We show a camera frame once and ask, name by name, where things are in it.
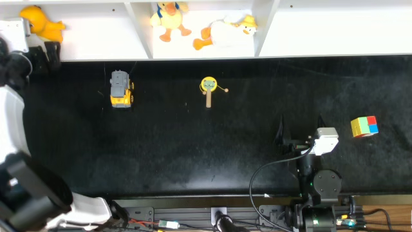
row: yellow hat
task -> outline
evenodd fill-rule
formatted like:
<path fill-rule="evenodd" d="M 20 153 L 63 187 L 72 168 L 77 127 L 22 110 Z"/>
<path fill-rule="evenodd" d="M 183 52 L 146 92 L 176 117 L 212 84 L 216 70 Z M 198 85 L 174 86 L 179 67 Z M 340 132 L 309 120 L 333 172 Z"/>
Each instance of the yellow hat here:
<path fill-rule="evenodd" d="M 258 27 L 257 24 L 255 23 L 255 18 L 251 15 L 246 15 L 244 20 L 240 23 L 240 25 L 243 26 L 249 26 L 249 27 Z"/>

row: yellow and gray toy truck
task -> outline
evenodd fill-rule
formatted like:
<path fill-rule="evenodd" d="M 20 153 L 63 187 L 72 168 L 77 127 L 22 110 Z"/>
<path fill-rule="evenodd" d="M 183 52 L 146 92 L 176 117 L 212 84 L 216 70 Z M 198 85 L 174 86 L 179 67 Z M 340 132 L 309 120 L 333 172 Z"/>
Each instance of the yellow and gray toy truck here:
<path fill-rule="evenodd" d="M 131 82 L 129 74 L 123 71 L 114 71 L 110 79 L 110 101 L 114 108 L 130 108 L 133 104 L 132 91 L 135 84 Z"/>

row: black table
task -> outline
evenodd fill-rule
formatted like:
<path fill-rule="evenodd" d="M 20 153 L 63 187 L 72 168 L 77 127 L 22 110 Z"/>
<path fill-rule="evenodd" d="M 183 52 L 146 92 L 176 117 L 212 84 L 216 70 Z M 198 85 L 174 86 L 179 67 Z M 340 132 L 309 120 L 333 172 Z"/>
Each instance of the black table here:
<path fill-rule="evenodd" d="M 339 143 L 323 155 L 343 176 L 342 194 L 412 193 L 411 56 L 231 61 L 64 63 L 33 77 L 24 127 L 32 156 L 89 196 L 247 194 L 253 172 L 281 159 L 272 143 L 281 114 L 292 136 L 317 117 Z M 131 73 L 133 111 L 114 110 L 109 78 Z M 225 93 L 205 107 L 199 83 Z M 374 115 L 379 134 L 352 137 L 350 121 Z M 264 169 L 256 193 L 297 195 L 286 164 Z"/>

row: stuffed animal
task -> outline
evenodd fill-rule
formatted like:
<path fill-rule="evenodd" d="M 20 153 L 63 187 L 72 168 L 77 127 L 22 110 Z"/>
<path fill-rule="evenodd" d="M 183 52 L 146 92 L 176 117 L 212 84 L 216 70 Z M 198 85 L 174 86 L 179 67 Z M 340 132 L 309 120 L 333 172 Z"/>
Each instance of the stuffed animal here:
<path fill-rule="evenodd" d="M 237 23 L 226 23 L 225 21 L 215 21 L 210 27 L 201 31 L 201 38 L 193 41 L 196 50 L 204 46 L 215 45 L 219 47 L 237 46 L 245 44 L 245 41 L 253 36 L 257 29 L 255 19 L 251 15 L 246 15 L 244 20 Z"/>
<path fill-rule="evenodd" d="M 150 19 L 152 26 L 162 25 L 166 28 L 166 33 L 160 36 L 160 39 L 165 42 L 170 42 L 170 34 L 172 30 L 179 29 L 182 36 L 187 36 L 192 33 L 182 25 L 182 13 L 189 11 L 186 3 L 182 2 L 159 2 L 157 3 L 157 12 Z"/>
<path fill-rule="evenodd" d="M 64 24 L 61 21 L 58 23 L 50 22 L 38 6 L 27 6 L 21 10 L 20 17 L 29 21 L 30 31 L 43 41 L 60 43 L 63 41 L 61 30 L 66 29 Z"/>

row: toy cube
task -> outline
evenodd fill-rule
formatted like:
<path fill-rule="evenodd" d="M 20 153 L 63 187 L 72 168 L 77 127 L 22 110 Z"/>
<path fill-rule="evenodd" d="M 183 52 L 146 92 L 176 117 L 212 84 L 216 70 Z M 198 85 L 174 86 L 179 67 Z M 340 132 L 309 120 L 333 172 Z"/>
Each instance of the toy cube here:
<path fill-rule="evenodd" d="M 359 117 L 350 122 L 354 137 L 371 136 L 378 133 L 378 125 L 375 116 Z"/>

